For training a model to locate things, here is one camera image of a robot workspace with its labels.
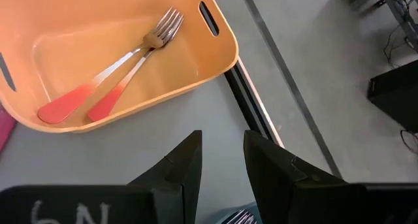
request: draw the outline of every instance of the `utensil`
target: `utensil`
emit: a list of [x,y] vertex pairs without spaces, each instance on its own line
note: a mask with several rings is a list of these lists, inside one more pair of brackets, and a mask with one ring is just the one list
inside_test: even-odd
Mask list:
[[223,223],[226,224],[252,224],[257,223],[254,215],[246,209],[239,210],[226,219]]
[[134,66],[134,68],[129,71],[129,73],[119,82],[117,86],[115,86],[106,96],[104,96],[96,105],[90,109],[88,112],[88,117],[92,121],[99,121],[107,116],[112,111],[114,105],[122,95],[123,91],[125,90],[128,83],[132,80],[132,77],[135,73],[139,70],[142,64],[146,61],[146,59],[154,52],[156,49],[164,48],[169,42],[171,42],[174,36],[177,34],[183,20],[183,14],[177,12],[173,19],[168,19],[162,25],[157,25],[154,31],[154,36],[150,36],[153,38],[155,43],[162,44],[161,46],[157,47],[154,46],[150,48],[145,55],[138,61],[138,63]]
[[76,89],[64,94],[52,102],[39,108],[37,116],[46,123],[60,123],[71,113],[80,107],[86,99],[100,86],[100,84],[110,76],[118,67],[124,64],[130,57],[144,48],[160,48],[163,45],[159,36],[163,35],[161,28],[166,27],[173,17],[178,14],[172,7],[158,21],[157,25],[143,38],[142,44],[125,54],[111,66],[94,76],[89,82],[78,86]]

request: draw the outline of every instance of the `metal object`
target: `metal object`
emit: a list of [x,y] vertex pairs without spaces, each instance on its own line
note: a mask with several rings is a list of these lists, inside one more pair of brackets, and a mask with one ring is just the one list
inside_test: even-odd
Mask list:
[[116,85],[106,96],[104,96],[96,105],[89,110],[88,116],[93,121],[99,121],[109,116],[114,105],[122,95],[132,77],[137,73],[139,68],[144,64],[146,59],[152,52],[159,48],[164,48],[176,36],[184,15],[176,9],[170,9],[156,25],[150,33],[144,37],[144,43],[133,52],[139,52],[143,47],[149,48],[138,63],[129,71],[129,73]]
[[38,110],[38,117],[46,123],[60,123],[80,107],[97,87],[108,78],[116,69],[124,64],[129,58],[141,51],[143,48],[162,48],[169,39],[175,35],[172,28],[178,20],[180,13],[170,8],[158,21],[157,25],[144,36],[144,41],[134,50],[125,54],[111,66],[97,74],[89,82],[78,86],[76,89],[64,94],[58,99],[42,106]]
[[226,222],[226,224],[254,224],[254,223],[257,223],[254,218],[254,215],[245,209],[235,212],[231,217],[229,217],[228,222]]
[[[355,0],[351,4],[353,10],[359,10],[369,0]],[[393,16],[398,21],[399,26],[404,30],[405,35],[411,42],[412,48],[418,53],[418,25],[415,23],[413,18],[405,13],[405,8],[402,3],[397,0],[385,0]]]

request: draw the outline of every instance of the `gray table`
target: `gray table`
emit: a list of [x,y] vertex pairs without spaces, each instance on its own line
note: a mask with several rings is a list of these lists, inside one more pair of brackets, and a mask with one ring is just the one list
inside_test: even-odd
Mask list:
[[254,201],[242,141],[248,125],[222,75],[196,90],[84,134],[15,128],[0,158],[0,189],[21,184],[127,184],[189,133],[203,131],[197,223]]

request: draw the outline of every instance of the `plastic tray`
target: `plastic tray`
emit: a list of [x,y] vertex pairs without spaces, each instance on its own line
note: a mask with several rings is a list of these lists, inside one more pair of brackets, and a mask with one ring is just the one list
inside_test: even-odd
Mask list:
[[[0,5],[0,101],[20,123],[38,131],[100,127],[192,90],[227,71],[238,58],[236,39],[214,0],[0,0]],[[38,119],[39,107],[140,44],[169,7],[184,13],[181,29],[145,62],[109,117],[91,122],[87,111],[141,54],[105,80],[64,122],[49,125]]]

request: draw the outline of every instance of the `red fork handle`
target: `red fork handle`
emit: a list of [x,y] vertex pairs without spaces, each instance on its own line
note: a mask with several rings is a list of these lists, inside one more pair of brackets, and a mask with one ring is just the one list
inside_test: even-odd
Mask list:
[[117,60],[117,62],[113,63],[111,66],[94,76],[94,78],[88,83],[83,84],[58,99],[42,106],[38,110],[38,118],[46,123],[52,124],[60,123],[65,120],[87,100],[87,98],[96,90],[103,80],[125,63],[126,60],[132,57],[133,54],[135,53],[127,53],[121,59]]
[[125,90],[128,83],[132,80],[132,77],[139,70],[142,64],[145,62],[148,56],[152,53],[153,49],[148,50],[145,55],[138,61],[138,63],[132,68],[131,71],[110,91],[104,96],[92,109],[88,112],[88,117],[92,121],[99,121],[109,116],[113,107],[119,100],[123,91]]
[[87,100],[97,86],[91,81],[42,106],[38,110],[38,118],[46,123],[62,122]]

